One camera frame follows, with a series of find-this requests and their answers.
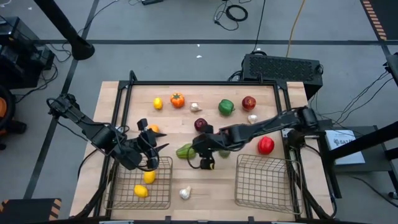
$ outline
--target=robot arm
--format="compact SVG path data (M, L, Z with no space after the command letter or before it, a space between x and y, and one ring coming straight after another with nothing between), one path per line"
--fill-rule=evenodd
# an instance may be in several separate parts
M125 168L143 171L155 170L159 165L159 151L169 144L156 147L156 137L165 134L155 133L147 129L147 120L138 121L139 136L127 139L126 134L117 130L109 123L96 123L80 111L80 106L71 94L60 95L58 98L47 99L47 105L55 118L62 116L70 119L82 129L82 133L91 141L91 144L106 156L119 161ZM147 157L146 169L140 166L142 154Z
M201 169L214 169L213 152L221 149L238 151L255 137L285 128L293 129L288 133L289 144L299 147L304 136L318 128L317 117L312 109L301 107L256 124L235 124L220 128L217 134L213 134L212 126L206 126L203 133L193 139L192 148L201 157Z

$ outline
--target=yellow lemon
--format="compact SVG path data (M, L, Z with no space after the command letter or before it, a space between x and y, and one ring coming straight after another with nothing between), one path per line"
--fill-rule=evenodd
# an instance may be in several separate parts
M142 185L136 185L134 187L134 193L138 197L147 197L148 196L148 189Z
M155 171L144 172L145 184L151 184L155 181Z
M148 126L148 129L152 129L156 133L160 133L159 127L156 124L151 124Z
M163 102L162 102L162 99L161 99L161 98L157 97L157 98L154 99L154 107L155 107L155 109L157 109L157 110L162 109L162 107L163 107Z

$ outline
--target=wooden table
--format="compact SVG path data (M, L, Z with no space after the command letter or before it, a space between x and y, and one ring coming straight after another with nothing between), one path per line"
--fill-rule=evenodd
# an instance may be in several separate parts
M103 82L97 107L94 115L95 121L110 122L113 114L114 102L118 82ZM307 105L307 97L303 83L288 83L290 103L292 107ZM175 109L169 103L170 95L180 91L185 95L185 106ZM215 170L195 170L188 166L186 160L178 159L175 155L182 145L192 141L197 135L193 122L201 117L205 118L217 130L231 124L247 123L248 112L241 109L240 102L243 97L250 95L257 100L257 106L252 113L258 115L259 121L269 119L277 114L275 96L271 86L133 86L127 125L131 130L127 133L129 138L138 135L136 123L141 118L147 118L149 124L156 124L160 132L167 134L158 139L158 145L170 143L160 152L161 156L170 156L173 159L172 195L171 206L166 210L113 210L112 219L118 220L164 220L171 215L172 220L234 220L246 221L248 216L254 216L256 221L292 221L294 215L281 212L272 212L247 207L239 207L234 202L234 180L236 170L236 157L238 154L257 154L257 139L253 139L241 151L231 153L228 159L221 159L215 153ZM152 106L155 97L161 97L164 108L157 111ZM283 94L280 91L282 105ZM236 110L228 118L221 117L217 105L223 98L235 103ZM197 102L203 111L192 113L190 103ZM120 124L124 102L121 102L118 124ZM282 138L280 132L268 134L275 141L271 157L284 159ZM307 144L318 148L316 140L307 140ZM85 155L94 147L87 145ZM198 164L199 158L193 160ZM303 149L302 162L306 176L307 187L323 209L333 213L330 202L328 186L322 167L322 161L314 152ZM100 180L103 155L96 153L87 160L83 166L77 184L70 215L75 215L82 210L92 197ZM192 187L191 198L187 201L179 197L178 191L186 186ZM104 214L104 202L101 214Z

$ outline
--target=garlic bulb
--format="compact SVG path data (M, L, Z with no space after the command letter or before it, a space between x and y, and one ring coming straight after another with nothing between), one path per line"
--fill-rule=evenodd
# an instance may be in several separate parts
M257 121L257 115L254 115L254 114L249 115L248 121L249 121L249 123L254 124Z
M190 107L190 110L192 112L197 112L197 111L201 111L202 109L199 107L199 105L197 103L192 103L191 107Z
M191 187L188 186L186 189L180 190L180 197L184 200L188 200L191 196Z

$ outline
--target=gray floor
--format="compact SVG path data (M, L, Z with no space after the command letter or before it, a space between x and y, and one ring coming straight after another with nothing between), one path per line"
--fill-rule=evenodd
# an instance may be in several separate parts
M62 39L60 33L35 5L33 0L13 0L0 8L2 16L19 16L41 39ZM97 10L111 2L100 0ZM57 3L76 29L83 28L93 0ZM255 39L262 1L244 5L249 11L247 21L239 29L228 32L214 25L213 13L219 1L166 0L160 4L130 6L119 0L101 12L93 21L88 39ZM268 0L260 33L263 40L287 40L300 1ZM224 20L226 26L234 23ZM377 40L359 0L307 0L297 23L295 40ZM140 80L226 80L238 70L244 54L253 45L95 45L96 53L78 62L69 92L81 110L93 116L102 81L128 79L134 70ZM258 45L269 55L284 56L286 45ZM389 46L394 53L398 46ZM324 86L319 91L321 113L342 110L363 88L383 71L385 62L376 45L293 45L290 56L315 59L325 67ZM51 117L45 99L57 96L64 84L72 60L56 63L58 78L46 90L31 94L17 105L16 118L29 125L21 136L8 136L8 149L0 153L0 200L22 198L42 147ZM360 102L369 99L383 82L374 86ZM380 128L396 121L398 104L392 96L398 90L389 82L366 106L354 112L345 126L378 125ZM62 123L74 128L64 119ZM66 218L76 187L78 165L83 159L86 143L57 126L49 153L34 191L33 198L60 197L61 217ZM391 141L387 147L396 147ZM381 192L393 190L387 174L362 175ZM337 217L354 222L396 223L398 214L392 205L380 199L365 185L346 176L338 177L343 199L338 199Z

